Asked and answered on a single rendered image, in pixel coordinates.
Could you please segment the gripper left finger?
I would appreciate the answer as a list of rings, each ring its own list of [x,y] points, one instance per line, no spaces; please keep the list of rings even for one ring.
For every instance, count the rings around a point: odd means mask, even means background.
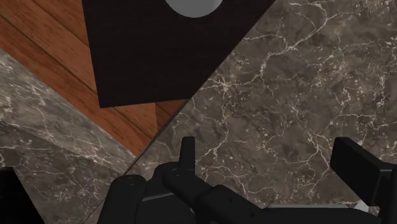
[[[264,224],[263,210],[224,185],[195,175],[195,138],[184,137],[179,160],[113,180],[105,224]]]

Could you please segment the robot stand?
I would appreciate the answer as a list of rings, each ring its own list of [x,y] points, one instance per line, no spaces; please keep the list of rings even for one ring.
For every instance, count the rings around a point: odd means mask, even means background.
[[[81,0],[101,108],[191,98],[275,0]]]

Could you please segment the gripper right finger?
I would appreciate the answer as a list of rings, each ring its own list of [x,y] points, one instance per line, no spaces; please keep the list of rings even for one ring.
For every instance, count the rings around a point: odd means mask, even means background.
[[[348,137],[336,137],[331,169],[369,207],[381,224],[397,224],[397,164],[383,162]]]

